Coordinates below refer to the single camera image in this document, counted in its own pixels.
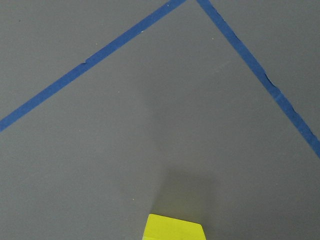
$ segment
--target blue tape strip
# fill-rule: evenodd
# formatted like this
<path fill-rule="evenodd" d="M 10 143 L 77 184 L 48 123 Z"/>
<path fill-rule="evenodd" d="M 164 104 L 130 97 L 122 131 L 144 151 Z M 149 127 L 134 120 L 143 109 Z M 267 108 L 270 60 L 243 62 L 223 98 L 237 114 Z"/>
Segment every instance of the blue tape strip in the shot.
<path fill-rule="evenodd" d="M 225 22 L 221 15 L 217 12 L 209 0 L 197 0 L 206 14 L 210 17 L 213 23 L 222 32 L 229 43 L 234 47 L 238 54 L 242 57 L 251 71 L 256 75 L 265 89 L 271 94 L 276 103 L 280 106 L 282 111 L 290 119 L 293 125 L 301 133 L 315 154 L 320 158 L 320 142 L 317 137 L 311 132 L 308 125 L 301 118 L 301 116 L 294 110 L 292 104 L 283 95 L 283 93 L 268 79 L 265 70 L 243 44 L 243 42 L 236 36 L 231 27 Z"/>
<path fill-rule="evenodd" d="M 14 110 L 12 113 L 10 113 L 8 116 L 0 120 L 0 132 L 2 132 L 4 129 L 9 127 L 11 124 L 13 124 L 15 121 L 26 115 L 28 112 L 30 112 L 32 109 L 43 103 L 45 100 L 50 98 L 52 95 L 60 91 L 62 88 L 67 86 L 69 83 L 71 83 L 73 80 L 75 80 L 80 75 L 84 74 L 86 71 L 91 69 L 93 66 L 98 64 L 100 61 L 108 57 L 110 54 L 112 54 L 117 49 L 121 48 L 123 45 L 125 45 L 127 42 L 129 42 L 131 39 L 139 35 L 142 31 L 156 23 L 158 20 L 163 18 L 165 15 L 170 13 L 172 10 L 176 9 L 178 6 L 180 6 L 182 3 L 184 3 L 186 0 L 170 0 L 160 8 L 158 8 L 156 11 L 154 11 L 152 14 L 141 20 L 139 23 L 137 23 L 135 26 L 130 28 L 128 31 L 117 37 L 115 40 L 110 42 L 108 45 L 106 45 L 104 48 L 93 54 L 91 57 L 89 57 L 85 63 L 81 63 L 80 65 L 76 66 L 74 69 L 69 71 L 66 75 L 59 78 L 57 81 L 52 83 L 50 86 L 39 92 L 37 95 L 35 95 L 33 98 L 28 100 L 26 103 L 24 103 L 22 106 L 18 107 L 16 110 Z"/>

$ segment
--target yellow object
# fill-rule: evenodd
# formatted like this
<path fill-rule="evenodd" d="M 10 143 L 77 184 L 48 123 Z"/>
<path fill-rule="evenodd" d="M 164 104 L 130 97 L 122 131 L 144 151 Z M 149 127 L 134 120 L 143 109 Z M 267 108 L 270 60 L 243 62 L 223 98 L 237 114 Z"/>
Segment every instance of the yellow object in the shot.
<path fill-rule="evenodd" d="M 206 240 L 198 223 L 150 214 L 142 240 Z"/>

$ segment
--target painter's tape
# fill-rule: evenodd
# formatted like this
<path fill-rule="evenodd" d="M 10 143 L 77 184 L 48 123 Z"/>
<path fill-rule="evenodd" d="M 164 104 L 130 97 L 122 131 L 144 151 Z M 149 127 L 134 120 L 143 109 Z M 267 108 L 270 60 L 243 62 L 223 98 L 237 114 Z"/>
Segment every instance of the painter's tape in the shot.
<path fill-rule="evenodd" d="M 39 92 L 33 98 L 28 100 L 26 103 L 18 107 L 8 116 L 0 120 L 0 132 L 9 127 L 11 124 L 16 122 L 18 119 L 26 115 L 32 109 L 43 103 L 45 100 L 50 98 L 52 95 L 60 91 L 62 88 L 67 86 L 77 77 L 84 74 L 86 71 L 91 69 L 93 66 L 98 64 L 100 61 L 108 57 L 114 51 L 125 45 L 131 39 L 139 35 L 142 31 L 146 30 L 148 27 L 156 23 L 158 20 L 163 18 L 165 15 L 170 13 L 172 10 L 176 9 L 186 0 L 170 0 L 156 11 L 151 13 L 149 16 L 141 20 L 139 23 L 134 25 L 128 31 L 117 37 L 115 40 L 110 42 L 101 50 L 97 51 L 91 57 L 89 57 L 84 63 L 76 66 L 74 69 L 69 71 L 67 74 L 59 78 L 57 81 L 52 83 L 50 86 Z"/>
<path fill-rule="evenodd" d="M 292 104 L 289 100 L 284 96 L 284 94 L 277 88 L 272 82 L 269 80 L 266 75 L 265 70 L 256 60 L 256 58 L 252 55 L 252 53 L 248 50 L 248 48 L 244 45 L 244 43 L 236 36 L 231 27 L 225 22 L 225 20 L 221 17 L 221 15 L 217 12 L 214 6 L 211 4 L 209 0 L 197 0 L 206 14 L 210 17 L 213 23 L 218 27 L 218 29 L 222 32 L 225 38 L 229 41 L 229 43 L 233 46 L 233 48 L 238 52 L 238 54 L 242 57 L 251 71 L 255 74 L 255 76 L 259 79 L 265 89 L 270 93 L 282 111 L 286 114 L 286 116 L 290 119 L 293 125 L 297 128 L 297 130 L 301 133 L 313 151 L 320 158 L 320 142 L 317 137 L 311 132 L 310 128 L 306 124 L 306 122 L 302 119 L 302 117 L 294 110 Z"/>

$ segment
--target yellow box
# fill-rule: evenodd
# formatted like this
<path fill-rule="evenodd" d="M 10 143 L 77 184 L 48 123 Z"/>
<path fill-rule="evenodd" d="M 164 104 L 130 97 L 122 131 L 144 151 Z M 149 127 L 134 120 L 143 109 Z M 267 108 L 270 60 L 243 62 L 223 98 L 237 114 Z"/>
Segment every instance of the yellow box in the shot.
<path fill-rule="evenodd" d="M 198 223 L 150 214 L 142 240 L 206 240 Z"/>

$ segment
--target gray floor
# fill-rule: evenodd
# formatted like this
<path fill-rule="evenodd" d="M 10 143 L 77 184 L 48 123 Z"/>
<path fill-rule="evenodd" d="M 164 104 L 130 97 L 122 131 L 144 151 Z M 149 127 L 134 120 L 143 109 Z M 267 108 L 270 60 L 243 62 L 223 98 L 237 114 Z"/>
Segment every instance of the gray floor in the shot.
<path fill-rule="evenodd" d="M 165 1 L 1 1 L 0 118 Z M 320 4 L 212 3 L 320 136 Z M 320 162 L 188 0 L 0 136 L 0 239 L 317 240 Z"/>

